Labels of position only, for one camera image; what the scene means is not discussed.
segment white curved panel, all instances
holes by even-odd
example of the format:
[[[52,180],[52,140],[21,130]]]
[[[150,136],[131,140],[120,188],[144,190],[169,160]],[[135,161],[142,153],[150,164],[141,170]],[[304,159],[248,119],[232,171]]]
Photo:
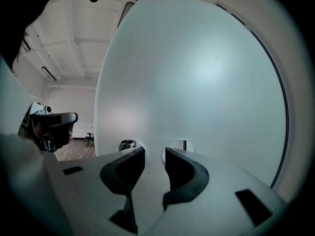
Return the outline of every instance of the white curved panel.
[[[284,99],[266,53],[228,13],[197,0],[140,0],[107,51],[95,127],[97,155],[135,139],[147,162],[162,164],[167,144],[188,139],[194,152],[270,185],[284,147]]]
[[[17,134],[32,98],[0,55],[0,133]]]

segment ceiling beam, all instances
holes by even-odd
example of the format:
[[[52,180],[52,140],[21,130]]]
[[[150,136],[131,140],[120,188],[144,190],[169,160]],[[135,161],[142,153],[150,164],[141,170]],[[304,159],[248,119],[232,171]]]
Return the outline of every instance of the ceiling beam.
[[[79,50],[79,43],[75,32],[75,0],[73,1],[73,6],[67,7],[67,0],[60,0],[62,19],[64,24],[64,33],[69,44],[72,56],[75,60],[76,66],[78,68],[79,74],[84,77],[84,68],[82,56]]]
[[[32,54],[32,53],[34,53],[34,52],[36,52],[36,51],[34,51],[34,50],[30,50],[29,52],[27,52],[27,53],[23,53],[23,54],[21,54],[19,57],[26,57],[26,56],[28,56],[28,55],[30,55],[30,54]]]
[[[55,75],[58,80],[60,80],[60,77],[58,76],[58,74],[60,73],[60,70],[55,66],[53,61],[50,59],[46,50],[43,49],[43,44],[41,43],[33,24],[28,26],[28,28],[26,29],[26,33],[27,33],[28,42],[30,43],[32,48],[36,51],[38,57],[43,61],[46,68],[53,75]]]
[[[63,89],[88,89],[96,90],[96,87],[76,86],[76,85],[47,85],[48,88],[63,88]]]
[[[99,75],[101,67],[101,65],[87,65],[84,69],[86,70],[86,75]]]
[[[93,44],[109,44],[110,40],[107,39],[92,39],[92,38],[78,38],[77,42],[80,43],[93,43]]]
[[[57,45],[64,45],[64,44],[67,44],[67,42],[65,42],[64,40],[63,41],[57,41],[57,42],[50,43],[48,45],[44,45],[43,48],[57,46]]]

